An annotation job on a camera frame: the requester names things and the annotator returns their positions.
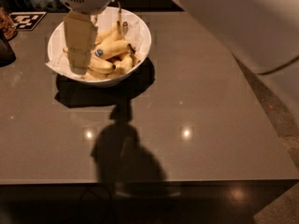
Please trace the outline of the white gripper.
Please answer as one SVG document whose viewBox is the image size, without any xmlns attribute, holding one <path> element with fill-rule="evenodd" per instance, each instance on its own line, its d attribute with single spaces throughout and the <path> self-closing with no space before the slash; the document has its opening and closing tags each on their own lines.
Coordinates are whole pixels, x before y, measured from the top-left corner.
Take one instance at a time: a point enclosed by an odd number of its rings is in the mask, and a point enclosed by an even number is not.
<svg viewBox="0 0 299 224">
<path fill-rule="evenodd" d="M 97 36 L 91 15 L 102 13 L 111 0 L 60 0 L 73 10 L 64 17 L 64 38 L 71 70 L 78 75 L 87 72 Z"/>
</svg>

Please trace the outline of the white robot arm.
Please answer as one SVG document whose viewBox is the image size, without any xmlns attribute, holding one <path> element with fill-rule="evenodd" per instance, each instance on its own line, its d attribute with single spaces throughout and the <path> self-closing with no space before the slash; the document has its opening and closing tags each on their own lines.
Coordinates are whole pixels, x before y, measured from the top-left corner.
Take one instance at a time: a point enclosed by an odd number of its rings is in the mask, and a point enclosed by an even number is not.
<svg viewBox="0 0 299 224">
<path fill-rule="evenodd" d="M 200 22 L 299 122 L 299 0 L 171 0 Z"/>
</svg>

